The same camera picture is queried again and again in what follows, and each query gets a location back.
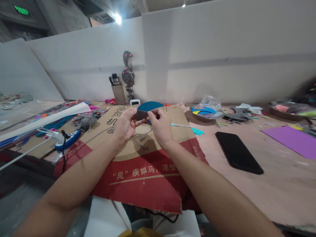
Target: water bottle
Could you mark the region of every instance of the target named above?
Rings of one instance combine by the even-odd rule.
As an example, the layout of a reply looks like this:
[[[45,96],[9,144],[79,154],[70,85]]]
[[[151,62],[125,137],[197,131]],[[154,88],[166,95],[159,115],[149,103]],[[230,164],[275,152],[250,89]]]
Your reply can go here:
[[[126,104],[126,99],[124,95],[123,85],[119,80],[119,77],[116,73],[112,73],[112,76],[109,77],[110,82],[112,84],[112,90],[114,94],[114,98],[116,100],[117,105],[124,105]]]

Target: white cable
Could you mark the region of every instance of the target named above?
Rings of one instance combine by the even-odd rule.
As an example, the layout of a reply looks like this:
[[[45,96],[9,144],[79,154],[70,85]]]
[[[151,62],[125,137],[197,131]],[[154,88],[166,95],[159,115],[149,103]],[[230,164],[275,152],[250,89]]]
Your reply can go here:
[[[0,171],[5,169],[6,167],[8,167],[9,165],[12,165],[14,162],[18,161],[19,159],[21,159],[23,156],[27,155],[28,153],[30,153],[32,150],[35,150],[36,148],[38,148],[39,146],[43,145],[45,142],[49,141],[51,138],[53,138],[53,136],[55,135],[55,133],[53,133],[52,131],[46,129],[46,128],[39,128],[37,129],[39,132],[44,132],[44,133],[50,133],[52,134],[52,136],[50,136],[47,140],[45,140],[44,142],[38,144],[37,146],[33,147],[32,149],[28,150],[27,152],[25,152],[24,154],[18,156],[17,158],[15,158],[14,160],[10,161],[9,163],[5,164],[4,166],[0,167]]]

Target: plastic bag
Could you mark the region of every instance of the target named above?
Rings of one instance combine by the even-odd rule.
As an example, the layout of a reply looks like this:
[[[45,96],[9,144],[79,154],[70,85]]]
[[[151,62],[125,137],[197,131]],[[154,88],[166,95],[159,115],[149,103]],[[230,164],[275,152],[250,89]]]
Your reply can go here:
[[[195,107],[196,109],[203,109],[204,107],[215,110],[216,112],[221,109],[221,102],[218,98],[206,95],[203,100]]]

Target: purple foam sheet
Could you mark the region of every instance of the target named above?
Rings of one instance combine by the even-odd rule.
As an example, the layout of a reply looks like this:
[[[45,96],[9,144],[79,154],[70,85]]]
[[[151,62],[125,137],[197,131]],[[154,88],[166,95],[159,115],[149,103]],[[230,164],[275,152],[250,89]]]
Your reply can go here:
[[[309,160],[316,159],[316,139],[289,126],[261,130]]]

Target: black smartphone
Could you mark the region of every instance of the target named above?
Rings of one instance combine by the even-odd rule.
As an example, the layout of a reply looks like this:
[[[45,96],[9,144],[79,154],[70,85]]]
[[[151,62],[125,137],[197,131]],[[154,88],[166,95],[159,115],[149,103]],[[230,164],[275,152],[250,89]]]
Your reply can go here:
[[[217,132],[216,137],[232,167],[263,174],[263,169],[236,134]]]

